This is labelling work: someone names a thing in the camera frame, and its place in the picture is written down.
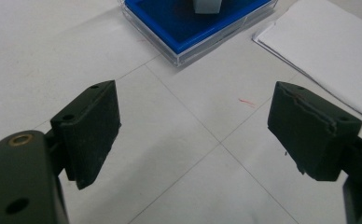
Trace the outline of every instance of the white table surface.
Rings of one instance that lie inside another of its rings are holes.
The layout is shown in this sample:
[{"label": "white table surface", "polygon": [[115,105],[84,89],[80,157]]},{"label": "white table surface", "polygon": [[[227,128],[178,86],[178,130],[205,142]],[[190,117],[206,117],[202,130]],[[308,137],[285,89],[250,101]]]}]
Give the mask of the white table surface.
[{"label": "white table surface", "polygon": [[[115,79],[122,127],[102,172],[82,191],[60,175],[71,223],[345,223],[346,175],[302,175],[267,129],[276,81],[361,118],[251,40],[294,2],[174,68],[117,1],[0,0],[0,140],[48,131],[78,94]],[[332,2],[362,19],[362,0]]]}]

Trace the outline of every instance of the red mark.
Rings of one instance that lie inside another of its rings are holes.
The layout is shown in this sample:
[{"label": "red mark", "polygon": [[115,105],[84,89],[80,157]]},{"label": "red mark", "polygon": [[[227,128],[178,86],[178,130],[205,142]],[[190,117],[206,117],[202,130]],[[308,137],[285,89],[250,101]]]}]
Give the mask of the red mark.
[{"label": "red mark", "polygon": [[243,100],[243,99],[240,99],[240,98],[239,98],[239,101],[240,101],[240,102],[243,102],[243,103],[246,103],[246,104],[248,104],[249,106],[251,106],[251,107],[253,107],[253,108],[255,108],[255,106],[256,106],[254,103],[249,102],[249,101],[247,101],[247,100]]}]

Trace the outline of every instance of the white paper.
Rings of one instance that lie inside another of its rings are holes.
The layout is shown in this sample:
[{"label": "white paper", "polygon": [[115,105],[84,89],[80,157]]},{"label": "white paper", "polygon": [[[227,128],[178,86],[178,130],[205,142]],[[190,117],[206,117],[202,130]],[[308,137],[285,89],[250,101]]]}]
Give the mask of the white paper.
[{"label": "white paper", "polygon": [[362,114],[362,20],[326,0],[299,0],[254,40]]}]

